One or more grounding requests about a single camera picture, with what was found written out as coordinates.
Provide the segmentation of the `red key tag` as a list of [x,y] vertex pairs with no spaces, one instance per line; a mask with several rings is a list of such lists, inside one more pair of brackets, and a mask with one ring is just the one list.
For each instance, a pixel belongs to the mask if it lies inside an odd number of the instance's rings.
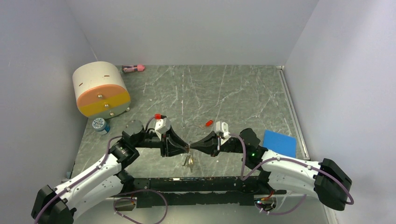
[[213,124],[213,120],[209,120],[205,123],[205,126],[208,127],[211,126],[212,124]]

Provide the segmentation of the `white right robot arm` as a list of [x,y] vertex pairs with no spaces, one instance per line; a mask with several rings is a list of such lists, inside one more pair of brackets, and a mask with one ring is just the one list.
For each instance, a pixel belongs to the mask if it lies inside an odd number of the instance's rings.
[[241,180],[248,179],[255,171],[264,176],[257,180],[257,189],[264,194],[286,190],[312,196],[323,205],[343,211],[353,205],[350,193],[352,180],[330,159],[305,161],[277,153],[260,145],[251,128],[240,134],[211,132],[194,142],[190,148],[212,157],[219,153],[241,153]]

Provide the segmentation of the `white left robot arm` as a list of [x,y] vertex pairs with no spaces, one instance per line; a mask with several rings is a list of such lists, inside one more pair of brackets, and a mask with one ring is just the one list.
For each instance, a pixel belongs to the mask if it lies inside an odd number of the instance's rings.
[[128,196],[134,189],[134,178],[125,171],[138,157],[138,148],[158,148],[165,157],[184,154],[189,144],[161,116],[153,131],[132,120],[109,141],[105,154],[92,166],[72,179],[52,188],[44,186],[37,193],[31,216],[36,224],[72,224],[79,216],[106,198]]

